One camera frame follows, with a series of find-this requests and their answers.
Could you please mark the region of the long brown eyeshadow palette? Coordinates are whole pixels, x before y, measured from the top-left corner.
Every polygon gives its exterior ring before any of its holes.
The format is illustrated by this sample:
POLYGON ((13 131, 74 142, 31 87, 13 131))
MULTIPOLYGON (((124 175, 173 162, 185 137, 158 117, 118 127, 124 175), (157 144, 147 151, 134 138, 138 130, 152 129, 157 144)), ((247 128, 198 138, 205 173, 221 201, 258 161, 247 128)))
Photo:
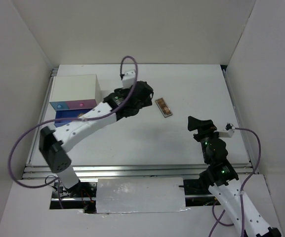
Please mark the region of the long brown eyeshadow palette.
POLYGON ((167 118, 173 115, 171 109, 169 108, 169 106, 167 105, 166 101, 163 98, 156 99, 155 103, 164 118, 167 118))

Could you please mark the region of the pink drawer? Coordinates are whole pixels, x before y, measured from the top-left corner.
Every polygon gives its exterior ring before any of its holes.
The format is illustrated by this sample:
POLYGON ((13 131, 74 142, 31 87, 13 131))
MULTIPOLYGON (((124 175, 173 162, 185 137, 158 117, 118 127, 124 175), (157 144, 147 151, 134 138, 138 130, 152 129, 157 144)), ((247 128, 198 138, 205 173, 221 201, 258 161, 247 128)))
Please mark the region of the pink drawer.
POLYGON ((67 101, 66 104, 69 110, 93 109, 97 106, 95 99, 67 101))

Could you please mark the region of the white drawer cabinet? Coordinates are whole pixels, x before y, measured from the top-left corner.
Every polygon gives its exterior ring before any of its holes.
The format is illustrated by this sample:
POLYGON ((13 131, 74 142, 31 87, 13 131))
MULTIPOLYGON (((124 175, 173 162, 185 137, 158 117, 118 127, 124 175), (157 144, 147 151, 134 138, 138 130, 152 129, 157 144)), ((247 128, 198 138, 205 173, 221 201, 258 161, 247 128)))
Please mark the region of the white drawer cabinet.
POLYGON ((89 99, 95 99, 97 104, 102 101, 96 74, 54 77, 49 102, 89 99))

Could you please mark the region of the dark blue drawer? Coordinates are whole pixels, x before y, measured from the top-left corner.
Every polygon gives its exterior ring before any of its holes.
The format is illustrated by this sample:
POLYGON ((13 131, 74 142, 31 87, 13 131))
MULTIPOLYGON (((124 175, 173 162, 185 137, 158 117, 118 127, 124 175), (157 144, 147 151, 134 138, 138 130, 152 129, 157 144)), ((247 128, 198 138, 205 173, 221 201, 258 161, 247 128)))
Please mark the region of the dark blue drawer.
POLYGON ((55 119, 62 119, 60 121, 55 121, 54 126, 55 127, 61 127, 68 123, 70 123, 72 120, 70 118, 78 118, 79 113, 88 113, 91 111, 91 109, 81 109, 81 110, 62 110, 57 111, 55 115, 55 119))

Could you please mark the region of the light blue drawer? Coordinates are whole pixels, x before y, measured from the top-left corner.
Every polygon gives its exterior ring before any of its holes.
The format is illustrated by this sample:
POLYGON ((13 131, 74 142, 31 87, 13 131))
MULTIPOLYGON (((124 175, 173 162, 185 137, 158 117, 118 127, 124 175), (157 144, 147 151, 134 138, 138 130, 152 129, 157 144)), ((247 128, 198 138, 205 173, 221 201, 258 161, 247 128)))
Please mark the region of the light blue drawer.
POLYGON ((49 102, 55 111, 69 110, 66 102, 49 102))

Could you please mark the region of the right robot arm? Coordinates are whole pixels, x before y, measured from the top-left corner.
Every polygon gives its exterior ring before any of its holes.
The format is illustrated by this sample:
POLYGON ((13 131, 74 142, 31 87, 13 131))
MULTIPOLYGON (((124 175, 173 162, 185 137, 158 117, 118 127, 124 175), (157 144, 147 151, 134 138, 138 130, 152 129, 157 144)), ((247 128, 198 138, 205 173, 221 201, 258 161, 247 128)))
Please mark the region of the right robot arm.
POLYGON ((278 228, 270 224, 257 211, 244 190, 247 180, 241 181, 227 159, 228 151, 223 138, 231 138, 237 127, 228 123, 218 130, 212 120, 188 117, 188 130, 200 143, 207 169, 200 173, 199 188, 213 194, 229 216, 241 237, 280 237, 278 228))

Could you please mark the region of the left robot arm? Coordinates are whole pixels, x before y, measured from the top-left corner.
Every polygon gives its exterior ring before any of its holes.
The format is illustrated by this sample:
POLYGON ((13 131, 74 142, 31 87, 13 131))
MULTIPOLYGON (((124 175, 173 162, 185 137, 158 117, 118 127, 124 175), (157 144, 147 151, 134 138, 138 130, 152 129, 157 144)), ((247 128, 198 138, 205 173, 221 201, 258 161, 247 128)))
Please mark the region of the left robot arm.
POLYGON ((151 106, 153 94, 153 89, 145 81, 138 81, 130 88, 115 89, 77 121, 54 130, 47 126, 41 129, 39 151, 51 172, 59 177, 68 196, 80 197, 82 192, 91 193, 93 187, 80 181, 67 153, 92 133, 151 106))

